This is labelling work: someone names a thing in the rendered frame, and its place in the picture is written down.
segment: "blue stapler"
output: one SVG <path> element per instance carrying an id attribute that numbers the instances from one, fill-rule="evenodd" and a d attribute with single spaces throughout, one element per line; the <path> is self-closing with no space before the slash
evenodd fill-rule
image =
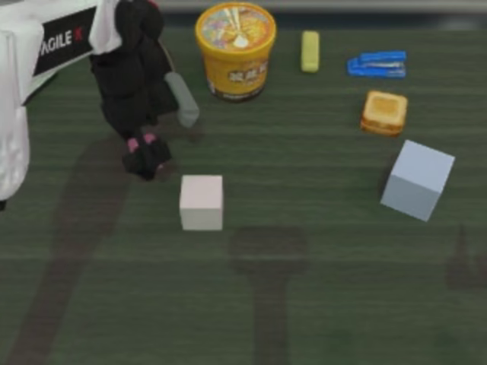
<path id="1" fill-rule="evenodd" d="M 351 76 L 369 78 L 404 78 L 406 76 L 406 52 L 366 52 L 347 62 Z"/>

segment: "gray object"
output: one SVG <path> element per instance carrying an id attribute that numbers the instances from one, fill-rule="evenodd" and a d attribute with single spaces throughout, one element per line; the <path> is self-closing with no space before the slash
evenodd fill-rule
<path id="1" fill-rule="evenodd" d="M 455 157 L 413 141 L 403 145 L 380 203 L 428 221 L 443 192 Z"/>
<path id="2" fill-rule="evenodd" d="M 199 118 L 199 108 L 191 91 L 189 91 L 186 82 L 184 82 L 181 75 L 176 72 L 168 72 L 165 76 L 165 80 L 179 105 L 177 118 L 181 125 L 186 128 L 193 127 Z"/>

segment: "wooden surface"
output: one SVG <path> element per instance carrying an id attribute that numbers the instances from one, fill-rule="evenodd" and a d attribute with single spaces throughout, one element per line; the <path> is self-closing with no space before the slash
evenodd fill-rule
<path id="1" fill-rule="evenodd" d="M 241 105 L 209 94 L 190 29 L 164 35 L 205 135 L 164 131 L 180 174 L 224 176 L 223 232 L 181 231 L 179 175 L 123 173 L 88 62 L 31 102 L 30 172 L 0 217 L 0 363 L 485 363 L 485 34 L 326 32 L 316 75 L 300 35 L 280 32 Z M 406 80 L 345 75 L 398 48 Z M 409 98 L 401 137 L 360 131 L 370 89 Z M 406 138 L 457 158 L 427 224 L 379 204 Z"/>

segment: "cube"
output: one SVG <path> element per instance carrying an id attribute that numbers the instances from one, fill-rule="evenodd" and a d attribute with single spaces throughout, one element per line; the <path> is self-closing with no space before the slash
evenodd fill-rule
<path id="1" fill-rule="evenodd" d="M 183 230 L 222 230 L 223 177 L 183 176 L 180 216 Z"/>
<path id="2" fill-rule="evenodd" d="M 394 164 L 380 203 L 428 221 L 443 192 L 455 157 L 406 141 Z"/>
<path id="3" fill-rule="evenodd" d="M 408 100 L 401 95 L 369 91 L 360 128 L 366 132 L 398 136 L 406 124 Z"/>

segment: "instant noodle cup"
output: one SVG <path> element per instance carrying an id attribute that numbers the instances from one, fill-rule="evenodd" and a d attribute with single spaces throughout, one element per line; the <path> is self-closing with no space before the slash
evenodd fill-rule
<path id="1" fill-rule="evenodd" d="M 212 94 L 234 102 L 260 94 L 277 34 L 268 11 L 247 2 L 218 4 L 201 14 L 195 32 Z"/>

